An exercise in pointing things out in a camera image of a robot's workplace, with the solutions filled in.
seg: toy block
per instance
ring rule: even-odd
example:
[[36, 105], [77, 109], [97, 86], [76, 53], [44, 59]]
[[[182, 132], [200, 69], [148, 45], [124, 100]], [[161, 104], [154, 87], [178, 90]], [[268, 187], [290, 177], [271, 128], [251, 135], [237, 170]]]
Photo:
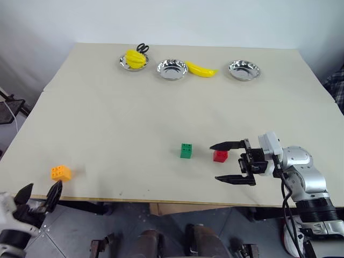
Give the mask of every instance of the toy block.
[[192, 144], [182, 144], [181, 158], [189, 159], [192, 154]]
[[213, 154], [213, 161], [224, 163], [228, 158], [227, 151], [215, 150]]
[[51, 173], [52, 180], [58, 181], [68, 181], [71, 180], [71, 171], [64, 165], [60, 165], [58, 167], [52, 168]]

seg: metal bowl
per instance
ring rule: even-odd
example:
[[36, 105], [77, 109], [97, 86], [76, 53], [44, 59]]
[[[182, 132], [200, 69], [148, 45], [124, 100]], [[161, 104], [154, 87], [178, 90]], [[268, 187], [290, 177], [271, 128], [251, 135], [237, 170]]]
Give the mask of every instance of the metal bowl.
[[156, 70], [166, 80], [178, 80], [188, 72], [188, 66], [181, 60], [167, 59], [160, 62]]
[[142, 66], [141, 68], [137, 68], [137, 69], [134, 69], [134, 68], [131, 68], [129, 66], [129, 64], [126, 63], [125, 61], [125, 55], [122, 55], [120, 58], [119, 58], [119, 64], [120, 66], [122, 66], [124, 69], [128, 70], [128, 71], [139, 71], [141, 69], [144, 69], [148, 63], [148, 56], [146, 56], [145, 54], [143, 54], [146, 58], [146, 63], [144, 66]]
[[231, 75], [239, 81], [250, 81], [260, 75], [260, 69], [254, 63], [235, 60], [228, 66]]

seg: table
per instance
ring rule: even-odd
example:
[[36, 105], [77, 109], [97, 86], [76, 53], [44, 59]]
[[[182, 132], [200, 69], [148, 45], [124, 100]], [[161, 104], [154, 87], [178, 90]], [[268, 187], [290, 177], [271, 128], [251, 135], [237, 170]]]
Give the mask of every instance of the table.
[[[281, 206], [280, 181], [256, 176], [257, 185], [214, 179], [238, 174], [242, 150], [225, 163], [209, 147], [275, 131], [284, 147], [300, 145], [326, 177], [335, 206], [344, 206], [344, 118], [296, 50], [150, 46], [149, 63], [137, 73], [118, 58], [132, 45], [75, 45], [46, 86], [0, 162], [2, 191], [33, 182], [43, 197], [50, 169], [64, 164], [73, 179], [62, 199]], [[219, 68], [214, 78], [187, 74], [159, 77], [167, 58]], [[226, 74], [229, 61], [249, 60], [262, 74], [240, 82]], [[181, 143], [193, 144], [180, 159]]]

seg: green lego block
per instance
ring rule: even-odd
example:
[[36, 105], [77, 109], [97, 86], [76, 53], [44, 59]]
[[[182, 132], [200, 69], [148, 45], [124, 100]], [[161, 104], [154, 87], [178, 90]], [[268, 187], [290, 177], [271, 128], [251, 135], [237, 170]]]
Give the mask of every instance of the green lego block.
[[189, 159], [192, 154], [192, 144], [182, 144], [181, 158]]

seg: black scissors handle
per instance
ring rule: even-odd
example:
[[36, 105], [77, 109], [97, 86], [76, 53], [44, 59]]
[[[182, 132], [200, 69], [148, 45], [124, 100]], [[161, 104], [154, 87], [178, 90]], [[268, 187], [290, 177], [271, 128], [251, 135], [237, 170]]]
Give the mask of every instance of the black scissors handle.
[[141, 43], [137, 46], [136, 51], [143, 54], [149, 50], [149, 46], [145, 45], [145, 43]]

